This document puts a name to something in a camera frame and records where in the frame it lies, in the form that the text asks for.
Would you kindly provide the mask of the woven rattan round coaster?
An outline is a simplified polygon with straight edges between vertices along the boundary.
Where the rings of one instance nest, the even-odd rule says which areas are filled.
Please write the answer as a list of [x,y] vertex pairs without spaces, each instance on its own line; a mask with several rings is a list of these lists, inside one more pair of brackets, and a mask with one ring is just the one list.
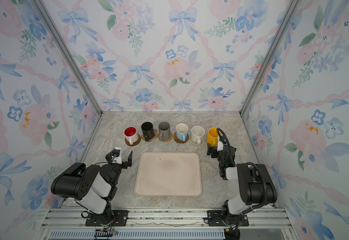
[[170,138],[167,139],[167,140],[162,140],[162,139],[160,138],[160,136],[158,136],[158,138],[159,138],[159,140],[160,140],[161,142],[168,143],[168,142],[170,142],[170,141],[173,139],[173,134],[171,133]]

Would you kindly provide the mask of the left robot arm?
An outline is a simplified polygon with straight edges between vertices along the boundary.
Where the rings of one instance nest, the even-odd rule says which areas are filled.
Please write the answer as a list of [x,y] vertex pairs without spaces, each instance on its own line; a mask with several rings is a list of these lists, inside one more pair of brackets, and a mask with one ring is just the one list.
[[81,217],[86,220],[87,227],[120,226],[128,215],[126,211],[113,211],[111,200],[116,195],[122,170],[132,166],[133,152],[122,161],[121,148],[116,147],[105,159],[102,166],[99,163],[90,166],[75,163],[58,175],[51,185],[52,194],[73,199],[85,209]]

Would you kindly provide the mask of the white mug blue handle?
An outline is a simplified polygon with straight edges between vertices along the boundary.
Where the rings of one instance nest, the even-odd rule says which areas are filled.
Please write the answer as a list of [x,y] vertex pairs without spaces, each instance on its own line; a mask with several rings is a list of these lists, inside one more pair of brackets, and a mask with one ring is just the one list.
[[188,126],[184,123],[177,124],[175,127],[176,137],[181,142],[186,142],[188,136]]

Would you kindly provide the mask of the grey glass mug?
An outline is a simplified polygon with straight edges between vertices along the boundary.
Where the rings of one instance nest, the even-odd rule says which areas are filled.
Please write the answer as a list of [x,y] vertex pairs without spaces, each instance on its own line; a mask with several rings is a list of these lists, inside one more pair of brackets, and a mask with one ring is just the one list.
[[171,138],[171,126],[168,122],[159,123],[159,138],[162,142]]

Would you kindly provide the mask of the cream white mug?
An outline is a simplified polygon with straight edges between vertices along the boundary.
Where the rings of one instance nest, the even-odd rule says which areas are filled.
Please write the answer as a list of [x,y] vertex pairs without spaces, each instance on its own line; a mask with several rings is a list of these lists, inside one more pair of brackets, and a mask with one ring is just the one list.
[[193,141],[196,141],[196,139],[202,139],[205,134],[205,130],[201,126],[194,126],[191,128],[190,131],[190,139],[193,139]]

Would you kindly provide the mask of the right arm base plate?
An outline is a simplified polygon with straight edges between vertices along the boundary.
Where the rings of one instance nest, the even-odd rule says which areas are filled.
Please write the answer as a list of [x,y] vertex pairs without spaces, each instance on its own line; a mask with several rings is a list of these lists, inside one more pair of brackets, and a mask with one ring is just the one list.
[[238,227],[248,227],[249,222],[247,216],[242,215],[223,215],[221,210],[209,210],[207,211],[207,217],[204,219],[204,223],[209,227],[226,227],[231,228],[238,223]]

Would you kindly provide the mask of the cork paw print coaster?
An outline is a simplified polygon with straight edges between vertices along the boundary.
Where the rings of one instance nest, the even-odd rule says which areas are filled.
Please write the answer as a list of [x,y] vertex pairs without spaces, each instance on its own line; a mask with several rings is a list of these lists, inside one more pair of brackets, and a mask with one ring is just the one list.
[[[152,142],[154,139],[157,139],[158,138],[158,130],[157,129],[154,129],[154,137],[152,138],[152,139],[149,139],[148,140],[148,142],[150,143],[150,142]],[[142,139],[142,141],[145,141],[145,137],[144,137],[144,135],[142,135],[141,136],[141,139]]]

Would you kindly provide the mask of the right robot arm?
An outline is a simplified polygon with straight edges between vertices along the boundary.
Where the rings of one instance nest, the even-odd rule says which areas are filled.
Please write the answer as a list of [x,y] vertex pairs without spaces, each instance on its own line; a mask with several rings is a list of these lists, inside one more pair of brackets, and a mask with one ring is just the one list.
[[218,160],[219,175],[223,180],[238,183],[238,194],[221,206],[221,212],[207,221],[210,226],[244,224],[246,215],[277,201],[277,191],[263,164],[233,164],[236,148],[207,145],[207,155]]

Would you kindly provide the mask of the black mug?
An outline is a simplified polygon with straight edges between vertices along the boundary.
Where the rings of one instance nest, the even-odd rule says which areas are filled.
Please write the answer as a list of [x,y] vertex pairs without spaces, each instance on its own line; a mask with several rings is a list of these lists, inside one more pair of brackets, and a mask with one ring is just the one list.
[[145,122],[141,125],[144,140],[149,142],[155,136],[154,126],[151,122]]

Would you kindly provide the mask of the plain round wooden coaster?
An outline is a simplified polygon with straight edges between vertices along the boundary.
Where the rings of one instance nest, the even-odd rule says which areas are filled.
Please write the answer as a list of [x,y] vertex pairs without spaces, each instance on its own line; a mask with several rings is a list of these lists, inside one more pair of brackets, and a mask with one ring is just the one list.
[[186,138],[184,141],[181,141],[178,137],[177,134],[174,134],[174,141],[177,142],[178,144],[184,144],[189,140],[189,134],[187,134]]

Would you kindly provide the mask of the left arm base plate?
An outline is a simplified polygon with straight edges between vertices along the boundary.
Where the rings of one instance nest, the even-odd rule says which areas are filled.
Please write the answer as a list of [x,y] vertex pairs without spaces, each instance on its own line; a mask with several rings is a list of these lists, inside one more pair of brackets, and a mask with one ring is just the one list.
[[88,217],[86,219],[86,227],[125,227],[128,220],[127,210],[112,210],[111,216],[105,217]]

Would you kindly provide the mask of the white mug red inside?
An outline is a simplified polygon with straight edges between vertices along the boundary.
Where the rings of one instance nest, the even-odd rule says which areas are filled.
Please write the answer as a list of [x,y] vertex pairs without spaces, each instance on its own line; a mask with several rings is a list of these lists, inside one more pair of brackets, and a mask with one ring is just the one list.
[[126,137],[127,143],[130,146],[135,144],[139,140],[139,134],[137,133],[137,129],[135,127],[127,127],[124,130],[124,135]]

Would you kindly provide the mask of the yellow mug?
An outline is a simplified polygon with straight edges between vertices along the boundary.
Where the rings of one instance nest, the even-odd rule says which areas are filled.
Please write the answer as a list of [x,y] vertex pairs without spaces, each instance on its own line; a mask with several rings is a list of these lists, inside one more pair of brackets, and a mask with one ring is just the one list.
[[207,132],[207,137],[206,137],[207,143],[210,146],[215,147],[218,144],[218,140],[219,140],[219,136],[217,133],[217,128],[210,128]]

